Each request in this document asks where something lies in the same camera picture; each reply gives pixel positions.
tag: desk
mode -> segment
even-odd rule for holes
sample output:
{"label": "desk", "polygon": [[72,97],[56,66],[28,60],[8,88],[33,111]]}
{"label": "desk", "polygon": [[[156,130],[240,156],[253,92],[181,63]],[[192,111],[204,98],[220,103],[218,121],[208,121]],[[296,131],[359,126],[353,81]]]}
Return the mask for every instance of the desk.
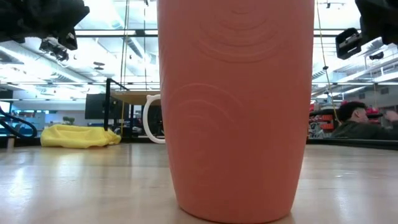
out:
{"label": "desk", "polygon": [[[398,152],[311,145],[292,213],[275,223],[396,223],[397,198]],[[0,223],[208,222],[178,208],[164,145],[122,144],[0,151]]]}

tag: person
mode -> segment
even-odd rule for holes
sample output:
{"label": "person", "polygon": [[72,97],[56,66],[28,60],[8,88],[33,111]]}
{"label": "person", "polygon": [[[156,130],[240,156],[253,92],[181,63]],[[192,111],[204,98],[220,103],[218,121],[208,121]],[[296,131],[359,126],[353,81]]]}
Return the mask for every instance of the person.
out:
{"label": "person", "polygon": [[392,129],[369,123],[366,105],[349,102],[341,105],[337,116],[342,124],[332,133],[332,138],[398,140],[398,114],[387,111],[384,117],[391,122]]}

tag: ceiling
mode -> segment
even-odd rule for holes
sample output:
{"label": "ceiling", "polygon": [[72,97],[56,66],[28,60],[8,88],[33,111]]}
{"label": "ceiling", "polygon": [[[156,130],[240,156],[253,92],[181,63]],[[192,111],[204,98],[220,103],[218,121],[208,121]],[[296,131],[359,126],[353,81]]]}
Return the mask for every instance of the ceiling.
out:
{"label": "ceiling", "polygon": [[[315,10],[314,34],[319,36],[321,28],[326,37],[322,42],[320,37],[313,40],[313,96],[325,91],[323,57],[329,66],[331,82],[371,82],[374,77],[394,72],[395,67],[391,67],[396,59],[394,46],[384,46],[386,57],[383,60],[368,59],[370,54],[379,50],[377,44],[365,46],[364,55],[345,61],[337,59],[335,38],[330,36],[349,27],[360,29],[359,11],[353,0],[319,0],[318,3],[320,23]],[[40,39],[27,38],[24,44],[0,43],[0,88],[33,92],[38,98],[74,99],[84,98],[87,93],[104,92],[104,81],[113,78],[130,83],[126,87],[131,90],[158,90],[157,37],[129,37],[123,54],[124,41],[118,32],[142,29],[148,34],[156,34],[156,2],[149,1],[149,6],[146,6],[143,0],[129,1],[128,16],[125,0],[85,0],[85,4],[90,7],[90,13],[75,29],[77,34],[84,32],[90,37],[78,38],[78,50],[68,51],[67,62],[58,62],[41,52]],[[124,55],[126,67],[122,66]],[[381,68],[389,70],[381,73]],[[355,75],[355,78],[346,78],[350,75]],[[357,87],[344,86],[347,91]]]}

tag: mug handle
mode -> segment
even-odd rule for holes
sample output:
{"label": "mug handle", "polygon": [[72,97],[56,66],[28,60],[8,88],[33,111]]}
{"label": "mug handle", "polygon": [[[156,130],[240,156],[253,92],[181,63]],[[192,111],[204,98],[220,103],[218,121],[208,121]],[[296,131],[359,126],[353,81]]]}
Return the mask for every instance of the mug handle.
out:
{"label": "mug handle", "polygon": [[165,144],[166,140],[164,139],[158,139],[155,137],[150,129],[149,129],[149,124],[148,124],[148,111],[149,111],[149,106],[152,104],[153,101],[155,100],[160,100],[160,94],[154,95],[154,96],[147,96],[147,103],[144,106],[144,112],[142,114],[142,122],[144,123],[144,130],[147,133],[148,138],[153,141],[154,143],[157,144]]}

